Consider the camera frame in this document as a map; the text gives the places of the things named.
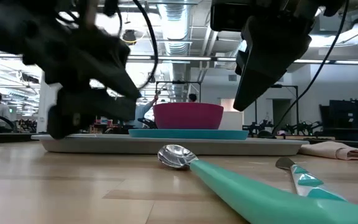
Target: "ceiling duct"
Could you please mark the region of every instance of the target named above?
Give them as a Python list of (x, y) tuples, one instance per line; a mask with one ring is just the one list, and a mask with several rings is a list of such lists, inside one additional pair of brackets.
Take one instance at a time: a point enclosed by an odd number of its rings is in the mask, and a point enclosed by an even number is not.
[[(188, 40), (190, 9), (189, 5), (159, 4), (157, 5), (162, 19), (162, 32), (167, 40)], [(165, 42), (165, 51), (169, 56), (186, 56), (189, 53), (189, 43)], [(172, 63), (172, 80), (190, 81), (190, 67), (185, 63)], [(182, 86), (172, 85), (175, 98), (186, 98)]]

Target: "spoon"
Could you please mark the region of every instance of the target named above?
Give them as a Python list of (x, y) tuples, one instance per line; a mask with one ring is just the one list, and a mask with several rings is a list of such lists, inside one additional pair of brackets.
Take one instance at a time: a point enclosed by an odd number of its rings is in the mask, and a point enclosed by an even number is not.
[(198, 159), (179, 145), (158, 151), (166, 166), (190, 168), (233, 210), (250, 223), (358, 223), (358, 205), (340, 200), (301, 197)]

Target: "knife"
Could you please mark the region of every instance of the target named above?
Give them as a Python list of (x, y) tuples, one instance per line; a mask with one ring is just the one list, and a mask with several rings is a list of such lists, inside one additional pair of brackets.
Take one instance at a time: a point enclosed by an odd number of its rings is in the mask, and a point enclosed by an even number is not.
[(329, 191), (322, 180), (318, 179), (301, 166), (296, 165), (288, 157), (279, 158), (276, 162), (276, 167), (291, 171), (298, 195), (309, 198), (347, 201), (344, 197)]

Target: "knife handle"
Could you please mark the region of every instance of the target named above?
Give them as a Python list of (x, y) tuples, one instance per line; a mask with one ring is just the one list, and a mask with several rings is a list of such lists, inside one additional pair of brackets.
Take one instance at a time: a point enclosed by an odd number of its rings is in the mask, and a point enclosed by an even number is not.
[(310, 174), (306, 169), (294, 164), (291, 166), (291, 173), (298, 195), (309, 198), (347, 201), (342, 196), (327, 190), (324, 182)]

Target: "teal knife handle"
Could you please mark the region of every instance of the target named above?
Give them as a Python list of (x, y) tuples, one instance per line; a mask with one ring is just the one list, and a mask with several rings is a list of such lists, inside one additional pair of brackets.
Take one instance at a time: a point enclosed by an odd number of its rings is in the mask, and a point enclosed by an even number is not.
[(342, 196), (330, 192), (322, 180), (313, 176), (306, 169), (295, 164), (291, 166), (291, 173), (298, 195), (310, 198), (346, 201)]
[(358, 205), (349, 202), (301, 197), (202, 160), (190, 169), (252, 224), (358, 224)]

